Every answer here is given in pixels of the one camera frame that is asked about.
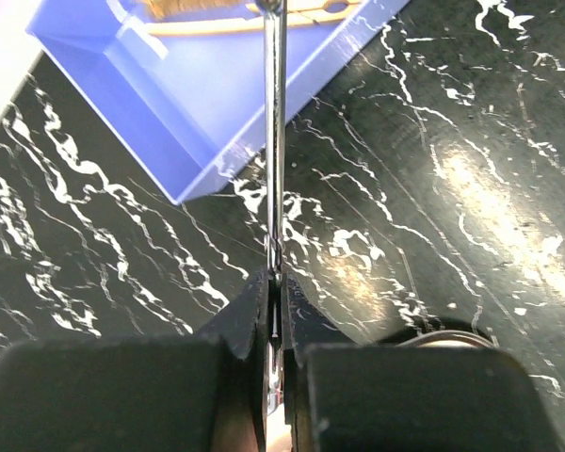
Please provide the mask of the metal crucible tongs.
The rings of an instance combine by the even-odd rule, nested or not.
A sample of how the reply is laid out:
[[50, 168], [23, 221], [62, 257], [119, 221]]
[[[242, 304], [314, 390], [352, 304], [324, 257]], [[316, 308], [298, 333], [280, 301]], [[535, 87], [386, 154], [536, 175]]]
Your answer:
[[283, 396], [282, 280], [283, 186], [285, 151], [287, 3], [258, 1], [265, 33], [265, 120], [268, 329], [266, 413], [274, 413]]

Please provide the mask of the test tube brush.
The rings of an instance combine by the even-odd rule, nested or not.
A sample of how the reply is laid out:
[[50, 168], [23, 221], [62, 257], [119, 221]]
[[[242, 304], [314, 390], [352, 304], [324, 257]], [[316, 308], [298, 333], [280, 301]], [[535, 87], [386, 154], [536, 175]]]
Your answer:
[[155, 19], [165, 19], [176, 14], [206, 11], [217, 8], [233, 8], [240, 0], [140, 0]]

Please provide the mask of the wooden test tube clamp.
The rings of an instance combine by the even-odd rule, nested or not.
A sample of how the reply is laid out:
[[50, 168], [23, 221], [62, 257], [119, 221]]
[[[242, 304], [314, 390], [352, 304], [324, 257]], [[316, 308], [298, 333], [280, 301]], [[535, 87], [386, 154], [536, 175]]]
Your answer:
[[[287, 25], [290, 27], [307, 27], [337, 24], [348, 18], [361, 4], [362, 1], [289, 1], [287, 3]], [[248, 3], [246, 9], [254, 16], [250, 18], [168, 21], [168, 18], [173, 17], [171, 16], [161, 20], [155, 19], [154, 22], [147, 22], [144, 24], [144, 28], [150, 35], [156, 37], [210, 36], [260, 30], [265, 20], [260, 15], [257, 4], [255, 2]]]

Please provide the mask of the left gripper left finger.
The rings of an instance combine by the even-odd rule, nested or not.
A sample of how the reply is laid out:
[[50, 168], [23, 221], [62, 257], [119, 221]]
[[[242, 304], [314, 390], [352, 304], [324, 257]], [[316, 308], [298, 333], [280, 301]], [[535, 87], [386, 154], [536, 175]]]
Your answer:
[[0, 355], [0, 451], [262, 451], [267, 274], [189, 336], [31, 341]]

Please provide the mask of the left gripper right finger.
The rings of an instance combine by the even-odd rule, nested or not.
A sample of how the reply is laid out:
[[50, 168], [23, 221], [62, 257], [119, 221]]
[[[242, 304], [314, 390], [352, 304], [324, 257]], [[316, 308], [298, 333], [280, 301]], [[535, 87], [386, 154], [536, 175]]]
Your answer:
[[525, 369], [467, 331], [360, 346], [282, 281], [285, 419], [296, 451], [557, 451]]

